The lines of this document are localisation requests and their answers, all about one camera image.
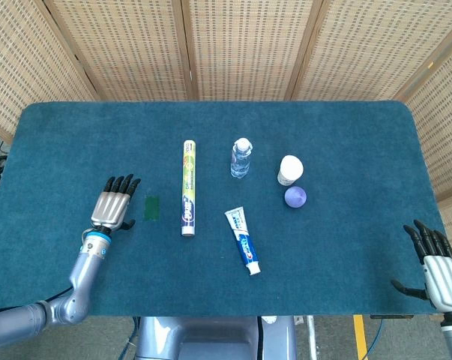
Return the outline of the blue white toothpaste tube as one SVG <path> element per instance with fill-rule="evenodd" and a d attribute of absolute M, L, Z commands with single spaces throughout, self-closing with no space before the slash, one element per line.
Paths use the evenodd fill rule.
<path fill-rule="evenodd" d="M 259 274 L 261 272 L 259 259 L 247 228 L 244 208 L 241 206 L 226 211 L 225 216 L 234 233 L 238 251 L 250 276 Z"/>

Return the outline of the grey robot torso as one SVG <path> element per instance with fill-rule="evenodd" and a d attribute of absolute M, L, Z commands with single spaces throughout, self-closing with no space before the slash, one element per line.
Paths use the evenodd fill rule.
<path fill-rule="evenodd" d="M 296 360 L 292 316 L 143 316 L 134 360 Z"/>

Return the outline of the small green card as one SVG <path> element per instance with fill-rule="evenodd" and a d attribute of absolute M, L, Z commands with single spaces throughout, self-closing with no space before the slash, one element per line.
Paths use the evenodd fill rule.
<path fill-rule="evenodd" d="M 158 196 L 147 196 L 145 198 L 144 219 L 146 221 L 157 221 L 160 217 L 160 198 Z"/>

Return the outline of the white pill bottle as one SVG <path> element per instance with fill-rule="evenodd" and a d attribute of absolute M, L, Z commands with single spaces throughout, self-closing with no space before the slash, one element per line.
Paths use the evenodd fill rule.
<path fill-rule="evenodd" d="M 282 186 L 290 186 L 302 176 L 303 172 L 301 160 L 288 154 L 281 160 L 277 180 Z"/>

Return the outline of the blue table cloth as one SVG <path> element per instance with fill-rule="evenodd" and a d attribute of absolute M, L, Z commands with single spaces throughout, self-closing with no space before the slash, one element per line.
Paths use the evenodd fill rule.
<path fill-rule="evenodd" d="M 247 138 L 250 168 L 231 175 Z M 196 144 L 195 235 L 181 234 L 183 148 Z M 277 180 L 281 160 L 302 176 Z M 430 314 L 392 280 L 424 286 L 403 227 L 441 230 L 407 106 L 378 102 L 50 102 L 27 106 L 0 181 L 0 308 L 66 289 L 106 181 L 141 179 L 136 221 L 91 293 L 107 316 Z M 286 190 L 307 201 L 287 206 Z M 160 217 L 144 219 L 145 198 Z M 261 272 L 250 276 L 225 212 L 243 207 Z"/>

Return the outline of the woven bamboo folding screen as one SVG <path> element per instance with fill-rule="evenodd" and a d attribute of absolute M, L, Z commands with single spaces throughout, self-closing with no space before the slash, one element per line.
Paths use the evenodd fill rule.
<path fill-rule="evenodd" d="M 452 244 L 452 0 L 0 0 L 0 154 L 53 100 L 400 101 Z"/>

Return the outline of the purple ball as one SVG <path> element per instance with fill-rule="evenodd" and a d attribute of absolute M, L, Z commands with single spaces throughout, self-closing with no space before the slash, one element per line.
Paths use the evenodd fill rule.
<path fill-rule="evenodd" d="M 302 187 L 292 186 L 286 190 L 284 194 L 284 200 L 287 206 L 298 209 L 302 207 L 307 201 L 307 194 Z"/>

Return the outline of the clear water bottle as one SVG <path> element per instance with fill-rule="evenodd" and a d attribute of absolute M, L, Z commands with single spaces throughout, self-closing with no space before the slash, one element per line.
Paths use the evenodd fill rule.
<path fill-rule="evenodd" d="M 242 179 L 250 168 L 250 156 L 253 146 L 247 138 L 240 138 L 235 141 L 232 147 L 232 159 L 230 164 L 231 175 L 237 179 Z"/>

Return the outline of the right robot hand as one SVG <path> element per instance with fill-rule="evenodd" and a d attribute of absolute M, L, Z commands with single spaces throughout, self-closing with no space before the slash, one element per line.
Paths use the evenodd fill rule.
<path fill-rule="evenodd" d="M 425 279 L 424 289 L 403 286 L 392 280 L 392 286 L 405 296 L 429 301 L 440 313 L 452 314 L 452 246 L 438 230 L 430 229 L 419 220 L 414 226 L 405 225 L 412 240 Z"/>

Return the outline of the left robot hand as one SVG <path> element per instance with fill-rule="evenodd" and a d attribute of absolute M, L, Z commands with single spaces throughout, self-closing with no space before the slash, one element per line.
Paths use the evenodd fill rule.
<path fill-rule="evenodd" d="M 107 180 L 91 215 L 93 231 L 109 236 L 117 230 L 128 231 L 135 225 L 134 219 L 125 221 L 124 217 L 140 182 L 133 174 Z"/>

